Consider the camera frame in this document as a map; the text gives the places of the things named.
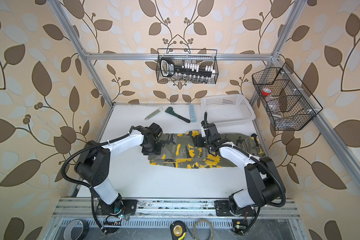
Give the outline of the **camouflage trousers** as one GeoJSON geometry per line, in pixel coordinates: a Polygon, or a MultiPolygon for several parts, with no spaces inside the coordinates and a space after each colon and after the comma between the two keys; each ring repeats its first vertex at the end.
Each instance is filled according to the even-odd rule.
{"type": "MultiPolygon", "coordinates": [[[[211,155],[204,146],[195,143],[201,138],[198,131],[186,134],[162,134],[159,140],[161,154],[148,156],[149,163],[154,166],[165,166],[182,169],[235,167],[231,161],[211,155]]],[[[256,134],[223,134],[222,140],[231,141],[242,150],[258,157],[265,157],[256,134]]]]}

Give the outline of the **white plastic basket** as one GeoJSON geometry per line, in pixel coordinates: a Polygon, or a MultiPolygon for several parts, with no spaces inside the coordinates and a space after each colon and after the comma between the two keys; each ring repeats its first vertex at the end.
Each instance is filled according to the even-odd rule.
{"type": "Polygon", "coordinates": [[[241,94],[204,97],[201,106],[207,113],[208,123],[240,123],[256,119],[250,102],[241,94]]]}

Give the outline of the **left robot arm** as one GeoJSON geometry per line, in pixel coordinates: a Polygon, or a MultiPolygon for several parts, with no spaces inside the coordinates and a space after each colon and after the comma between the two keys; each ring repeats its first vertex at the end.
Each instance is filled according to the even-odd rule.
{"type": "Polygon", "coordinates": [[[65,160],[61,175],[70,183],[88,188],[92,197],[105,204],[110,215],[119,215],[124,208],[122,196],[109,180],[111,158],[136,146],[142,147],[145,156],[160,155],[162,147],[159,138],[162,133],[162,128],[152,123],[149,127],[132,126],[127,134],[110,141],[90,141],[65,160]],[[70,178],[66,173],[66,167],[75,157],[79,158],[74,170],[82,178],[81,181],[70,178]]]}

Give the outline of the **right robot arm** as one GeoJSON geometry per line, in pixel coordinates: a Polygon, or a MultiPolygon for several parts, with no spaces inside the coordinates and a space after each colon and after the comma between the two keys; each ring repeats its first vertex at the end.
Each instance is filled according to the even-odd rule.
{"type": "Polygon", "coordinates": [[[242,215],[248,206],[281,208],[286,204],[286,189],[271,158],[254,156],[223,138],[216,125],[208,122],[207,112],[201,126],[202,136],[197,138],[196,145],[205,147],[214,157],[229,160],[245,172],[247,188],[229,196],[228,206],[232,215],[242,215]]]}

